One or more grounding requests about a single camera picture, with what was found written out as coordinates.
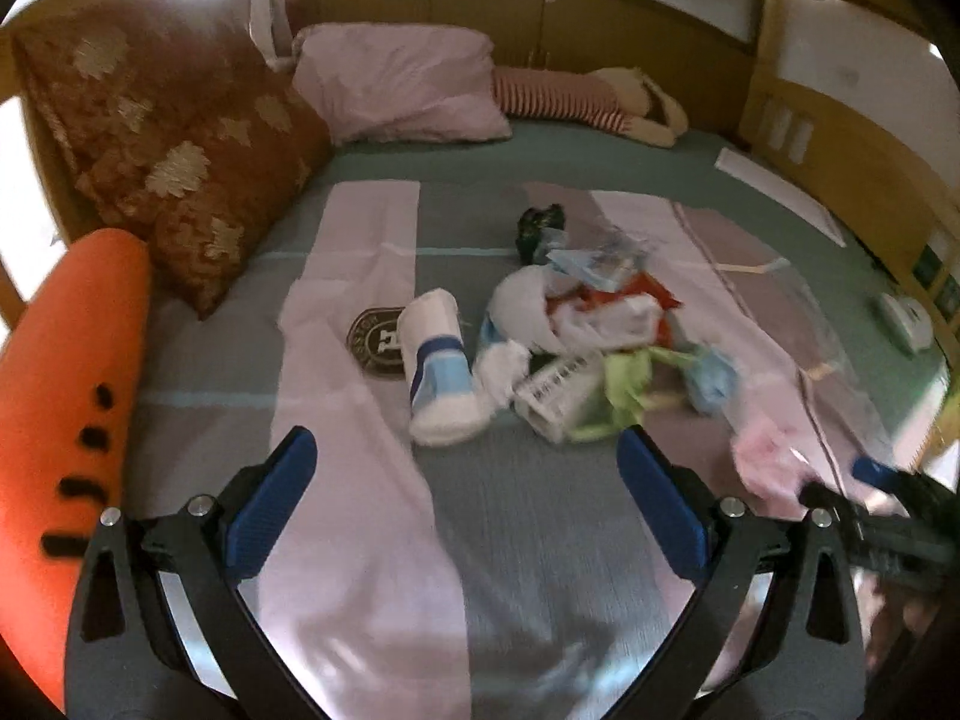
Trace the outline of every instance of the orange object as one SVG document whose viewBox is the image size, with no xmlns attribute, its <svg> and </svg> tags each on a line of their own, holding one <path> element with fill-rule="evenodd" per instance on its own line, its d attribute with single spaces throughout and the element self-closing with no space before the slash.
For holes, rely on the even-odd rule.
<svg viewBox="0 0 960 720">
<path fill-rule="evenodd" d="M 674 298 L 673 293 L 653 276 L 646 271 L 642 271 L 634 276 L 630 281 L 623 285 L 619 292 L 604 293 L 600 290 L 594 290 L 586 284 L 581 284 L 573 292 L 561 295 L 559 298 L 546 299 L 546 313 L 549 317 L 562 303 L 569 303 L 571 300 L 577 301 L 577 311 L 594 311 L 607 303 L 615 303 L 617 300 L 628 298 L 630 295 L 653 295 L 659 307 L 664 309 L 664 316 L 659 321 L 656 329 L 656 346 L 662 346 L 664 349 L 673 348 L 673 338 L 670 335 L 670 324 L 666 320 L 666 312 L 671 309 L 680 308 L 683 303 Z"/>
<path fill-rule="evenodd" d="M 61 709 L 78 555 L 120 500 L 149 292 L 145 245 L 98 230 L 0 351 L 0 635 Z"/>
</svg>

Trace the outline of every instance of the metal screw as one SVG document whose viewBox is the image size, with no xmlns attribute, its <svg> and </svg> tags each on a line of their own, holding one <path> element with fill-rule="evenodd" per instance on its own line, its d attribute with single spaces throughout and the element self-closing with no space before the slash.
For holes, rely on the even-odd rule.
<svg viewBox="0 0 960 720">
<path fill-rule="evenodd" d="M 116 525 L 120 521 L 120 517 L 123 517 L 123 515 L 120 514 L 120 509 L 117 509 L 115 506 L 109 507 L 108 509 L 104 509 L 102 512 L 100 512 L 100 522 L 106 525 L 107 528 Z"/>
<path fill-rule="evenodd" d="M 747 514 L 747 505 L 739 498 L 724 498 L 720 501 L 720 511 L 727 517 L 743 517 Z"/>
<path fill-rule="evenodd" d="M 198 495 L 191 498 L 190 503 L 186 505 L 186 511 L 194 517 L 206 517 L 213 509 L 214 500 L 209 495 Z"/>
<path fill-rule="evenodd" d="M 833 524 L 833 517 L 826 509 L 813 509 L 810 512 L 810 519 L 818 528 L 829 528 Z"/>
</svg>

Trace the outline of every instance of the pink crumpled plastic bag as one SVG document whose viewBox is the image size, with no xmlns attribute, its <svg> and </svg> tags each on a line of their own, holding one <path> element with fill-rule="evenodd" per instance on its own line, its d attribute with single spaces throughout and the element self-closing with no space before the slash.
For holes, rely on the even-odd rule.
<svg viewBox="0 0 960 720">
<path fill-rule="evenodd" d="M 749 493 L 762 501 L 767 517 L 800 519 L 805 508 L 797 495 L 804 483 L 819 479 L 788 435 L 765 413 L 747 420 L 731 442 L 733 464 Z"/>
</svg>

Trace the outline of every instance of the pink pillow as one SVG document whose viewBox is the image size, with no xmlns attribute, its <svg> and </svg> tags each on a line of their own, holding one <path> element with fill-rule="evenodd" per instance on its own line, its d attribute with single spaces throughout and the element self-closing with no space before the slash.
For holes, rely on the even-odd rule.
<svg viewBox="0 0 960 720">
<path fill-rule="evenodd" d="M 509 138 L 490 38 L 459 26 L 322 23 L 296 39 L 294 88 L 334 143 Z"/>
</svg>

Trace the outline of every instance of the blue gripper pad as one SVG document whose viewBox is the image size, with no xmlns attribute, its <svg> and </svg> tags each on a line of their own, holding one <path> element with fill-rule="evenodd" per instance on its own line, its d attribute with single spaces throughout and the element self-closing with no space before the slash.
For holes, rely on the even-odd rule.
<svg viewBox="0 0 960 720">
<path fill-rule="evenodd" d="M 853 461 L 853 478 L 888 495 L 896 495 L 899 485 L 899 471 L 868 457 Z"/>
<path fill-rule="evenodd" d="M 224 567 L 232 581 L 255 577 L 267 562 L 317 470 L 317 442 L 308 429 L 295 427 L 265 464 L 244 470 L 262 476 L 224 534 Z"/>
<path fill-rule="evenodd" d="M 714 498 L 700 477 L 672 466 L 637 426 L 620 434 L 616 465 L 673 572 L 694 584 L 707 579 Z"/>
</svg>

